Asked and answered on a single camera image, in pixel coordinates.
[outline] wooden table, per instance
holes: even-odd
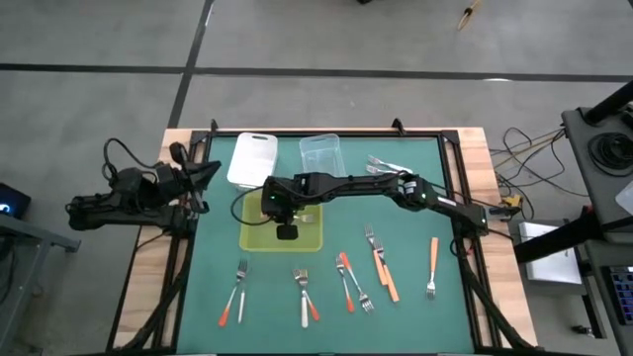
[[[279,129],[229,129],[220,130],[220,132],[265,132],[278,130]],[[304,129],[287,130],[297,132],[304,131]],[[385,129],[328,128],[310,130],[327,133],[334,131],[371,132],[384,131]],[[491,204],[498,204],[500,196],[497,188],[497,179],[493,170],[484,130],[482,128],[407,129],[408,132],[438,130],[452,130],[459,133],[461,153],[472,198]],[[193,131],[203,130],[173,129],[165,131],[158,159],[173,164],[169,155],[169,144],[178,141],[185,146],[189,146],[189,140]],[[448,159],[453,184],[455,187],[459,187],[459,177],[457,174],[454,174],[457,169],[455,155],[452,145],[450,144],[447,144],[447,153],[449,156]],[[490,227],[507,232],[507,226],[503,222],[490,222]],[[160,230],[157,228],[143,227],[140,230],[137,243],[143,243],[158,234],[160,234]],[[184,256],[187,241],[181,241],[180,243],[177,268],[179,268]],[[495,303],[519,334],[532,345],[536,345],[536,335],[523,292],[523,285],[516,259],[514,258],[512,242],[505,237],[490,234],[482,237],[481,244]],[[122,299],[123,307],[116,326],[116,334],[114,335],[115,347],[128,342],[142,327],[143,323],[157,305],[160,299],[169,245],[170,240],[168,237],[159,238],[144,246],[136,253],[131,265],[130,278],[124,289],[125,296]],[[167,315],[167,321],[162,335],[165,344],[169,344],[171,341],[175,319],[175,305],[175,302],[172,303]],[[479,303],[477,303],[477,315],[482,330],[484,345],[491,345],[487,316],[483,306]]]

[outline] fork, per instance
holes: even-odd
[[[345,268],[347,268],[347,272],[349,272],[349,275],[352,277],[352,281],[354,281],[354,285],[356,285],[356,289],[358,290],[358,294],[359,294],[360,306],[363,307],[363,310],[365,310],[365,312],[372,311],[374,309],[374,305],[372,304],[372,301],[369,300],[369,296],[363,293],[363,290],[360,289],[360,286],[358,285],[358,281],[356,280],[356,277],[354,276],[354,271],[352,271],[352,266],[349,264],[349,260],[347,259],[347,254],[345,254],[345,252],[341,252],[340,258],[343,260],[343,265],[345,266]]]
[[[230,304],[233,301],[233,297],[235,296],[235,291],[237,290],[237,286],[239,283],[246,278],[246,271],[248,270],[248,261],[245,258],[239,259],[239,264],[237,265],[237,273],[235,277],[235,285],[233,286],[233,290],[230,292],[230,297],[228,298],[228,303],[226,303],[225,311],[223,311],[222,316],[220,316],[220,320],[218,321],[218,325],[221,327],[226,326],[226,320],[228,319],[228,311],[230,310]]]
[[[426,285],[426,297],[430,300],[435,299],[435,264],[437,263],[437,245],[439,239],[437,237],[431,237],[431,276]]]
[[[412,170],[410,170],[410,169],[408,169],[406,167],[399,166],[398,164],[387,163],[385,161],[382,161],[382,160],[374,157],[371,154],[367,156],[367,159],[369,160],[370,163],[373,163],[373,164],[376,164],[376,165],[382,165],[382,166],[385,166],[385,167],[389,167],[391,170],[394,170],[396,172],[405,171],[406,173],[409,173],[409,174],[413,173]]]
[[[294,269],[293,275],[295,276],[295,280],[299,283],[301,287],[301,326],[308,327],[308,306],[310,306],[310,311],[313,315],[313,319],[318,321],[318,311],[315,308],[315,305],[310,300],[310,296],[308,295],[307,287],[308,287],[308,270],[305,269]]]
[[[370,223],[365,224],[365,237],[367,237],[367,241],[369,241],[369,244],[372,246],[374,262],[376,263],[376,270],[378,271],[380,284],[387,286],[387,277],[385,276],[385,268],[383,267],[385,265],[385,259],[381,257],[377,251],[376,244],[374,243],[376,236],[374,235],[374,229]]]
[[[383,248],[383,243],[380,239],[374,238],[374,248],[376,248],[376,253],[378,253],[381,263],[383,264],[383,268],[385,269],[385,279],[387,280],[389,295],[392,296],[392,301],[396,303],[400,300],[400,297],[398,296],[398,290],[396,290],[392,274],[389,272],[389,267],[387,267],[387,263],[385,262],[385,248]]]
[[[343,259],[340,258],[340,255],[336,256],[336,269],[338,270],[338,273],[340,273],[340,277],[343,280],[343,287],[345,288],[345,298],[347,299],[347,310],[349,312],[354,312],[354,304],[352,303],[352,299],[349,297],[347,282],[345,282],[345,265],[343,264]]]

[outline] utensil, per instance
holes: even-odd
[[[306,293],[304,292],[304,286],[301,283],[301,271],[298,269],[293,270],[293,276],[295,276],[295,281],[299,283],[301,289],[301,327],[308,327],[308,299],[306,298]]]
[[[400,297],[398,296],[398,290],[396,290],[396,285],[394,284],[394,279],[389,271],[389,267],[387,267],[387,262],[385,262],[385,249],[383,248],[383,243],[380,239],[374,238],[374,247],[376,248],[376,253],[380,257],[383,268],[385,269],[385,279],[387,280],[389,295],[392,297],[392,301],[396,303],[400,300]]]
[[[345,288],[345,299],[347,300],[347,310],[349,312],[354,312],[354,304],[352,303],[352,299],[349,297],[347,282],[345,282],[345,265],[343,264],[343,259],[340,258],[340,255],[336,256],[336,269],[338,270],[338,273],[340,273],[340,277],[343,280],[343,287]]]
[[[246,278],[247,270],[248,270],[248,261],[245,258],[240,258],[239,264],[237,265],[235,285],[233,286],[233,290],[230,292],[230,297],[228,298],[228,303],[226,303],[225,311],[223,311],[222,315],[220,316],[220,320],[218,320],[218,325],[221,327],[226,326],[226,320],[228,319],[228,311],[230,310],[230,304],[232,303],[233,297],[235,296],[235,291],[237,290],[237,286],[239,286],[239,283],[244,278]]]
[[[244,311],[244,299],[246,299],[246,282],[241,286],[241,296],[239,297],[239,312],[237,313],[237,323],[241,323],[241,315]]]
[[[394,170],[386,170],[386,169],[380,169],[378,167],[374,167],[372,165],[366,165],[365,169],[371,173],[371,174],[382,174],[382,173],[398,173],[397,171]]]
[[[352,281],[354,281],[354,285],[358,290],[360,306],[363,307],[365,312],[372,311],[374,309],[374,305],[372,304],[372,301],[369,300],[369,296],[363,293],[363,290],[360,289],[356,276],[354,276],[354,271],[352,271],[352,265],[349,264],[349,260],[347,259],[347,254],[345,254],[345,252],[341,252],[340,258],[343,260],[343,265],[347,268],[347,272],[349,272],[349,275],[352,277]]]
[[[293,216],[293,218],[295,219],[295,221],[300,221],[302,223],[314,223],[315,222],[315,216],[312,215],[312,214]]]
[[[399,166],[398,164],[394,164],[394,163],[388,163],[388,162],[384,162],[376,157],[374,157],[373,155],[368,155],[367,158],[369,159],[370,163],[373,163],[375,165],[383,165],[385,167],[389,167],[391,170],[394,170],[396,172],[401,172],[401,171],[405,171],[406,173],[413,173],[412,170],[406,168],[406,167],[402,167]]]
[[[435,264],[437,263],[437,245],[439,239],[437,237],[431,237],[431,276],[426,285],[426,297],[430,300],[435,299]]]
[[[385,276],[385,268],[383,267],[385,264],[385,260],[379,256],[379,253],[376,249],[376,245],[374,244],[376,236],[374,235],[374,229],[372,228],[370,223],[365,224],[365,237],[367,237],[369,244],[372,246],[374,263],[376,263],[376,270],[378,271],[380,284],[382,284],[383,286],[387,286],[387,277]]]
[[[310,306],[310,312],[315,321],[319,320],[319,315],[317,308],[313,304],[313,301],[310,299],[310,295],[308,295],[308,270],[306,269],[295,269],[293,270],[293,275],[295,276],[295,280],[299,283],[299,286],[302,288],[302,326],[304,326],[304,315],[306,316],[306,326],[308,327],[308,312],[307,308],[304,308],[304,302],[307,302],[307,305]]]

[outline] clear plastic container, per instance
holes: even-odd
[[[299,141],[304,172],[329,173],[344,177],[345,165],[340,151],[340,140],[334,133],[302,138]]]

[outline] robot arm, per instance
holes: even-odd
[[[268,177],[263,186],[261,211],[280,225],[277,237],[297,238],[292,225],[297,211],[307,205],[326,203],[337,197],[382,195],[399,207],[419,212],[424,209],[454,219],[463,236],[488,233],[486,211],[477,204],[461,204],[441,197],[432,185],[406,172],[335,178],[326,173],[296,174],[293,179]]]

